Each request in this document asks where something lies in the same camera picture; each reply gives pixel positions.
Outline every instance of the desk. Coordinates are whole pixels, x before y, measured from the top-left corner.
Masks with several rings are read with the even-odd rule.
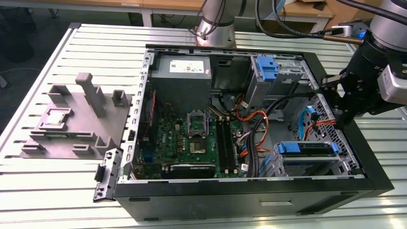
[[[151,15],[154,13],[196,15],[203,2],[204,0],[144,0],[142,9],[144,26],[152,26]],[[311,32],[323,30],[334,16],[328,6],[319,11],[312,8],[312,4],[302,1],[286,5],[286,21],[314,23]]]
[[[152,27],[152,14],[196,15],[204,0],[0,0],[0,6],[66,10],[94,10],[142,13],[144,26]],[[324,29],[335,16],[326,6],[323,11],[312,4],[296,1],[286,5],[286,21],[315,23],[312,31]]]
[[[186,29],[83,24],[68,29],[0,136],[0,228],[180,228],[343,229],[407,226],[407,124],[398,111],[366,115],[356,123],[395,190],[358,200],[324,215],[198,221],[135,222],[118,202],[92,203],[99,160],[18,158],[47,109],[50,83],[75,84],[78,72],[92,72],[104,92],[138,87],[146,44],[194,45]],[[328,74],[351,59],[347,45],[316,39],[280,40],[236,32],[238,48],[314,52]]]

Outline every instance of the black computer chassis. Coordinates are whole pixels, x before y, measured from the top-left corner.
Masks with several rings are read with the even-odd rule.
[[[147,48],[186,49],[196,47],[147,45]],[[302,55],[318,80],[326,71],[315,53],[270,50],[240,50]],[[394,189],[390,179],[352,121],[343,133],[356,154],[364,179],[295,179],[282,181],[168,183],[116,185],[114,197],[136,220],[210,219],[323,214],[360,198],[375,197]]]

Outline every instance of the green motherboard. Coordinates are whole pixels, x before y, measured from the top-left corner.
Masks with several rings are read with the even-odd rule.
[[[202,129],[203,122],[191,122],[192,129]],[[243,177],[239,167],[228,173],[220,171],[218,154],[216,120],[208,120],[206,138],[188,138],[187,118],[164,118],[160,120],[158,145],[154,151],[143,150],[146,159],[144,179],[160,179],[163,164],[211,164],[216,166],[215,178]],[[231,121],[231,135],[240,131],[240,123]]]

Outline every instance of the metal workbench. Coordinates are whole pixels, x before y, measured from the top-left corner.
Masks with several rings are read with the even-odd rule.
[[[147,43],[194,45],[184,29],[83,24],[68,29],[0,136],[0,228],[405,228],[407,218],[407,124],[399,111],[356,119],[395,190],[324,215],[199,221],[135,222],[118,202],[92,203],[98,160],[22,159],[22,141],[36,126],[52,83],[76,90],[78,72],[91,72],[104,92],[132,90]],[[238,32],[238,48],[315,52],[328,74],[351,58],[350,47],[322,40],[278,40]]]

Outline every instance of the gray power supply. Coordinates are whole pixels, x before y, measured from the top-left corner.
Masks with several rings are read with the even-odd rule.
[[[180,117],[192,110],[204,111],[212,81],[210,57],[162,56],[158,65],[150,78],[158,100],[170,103]]]

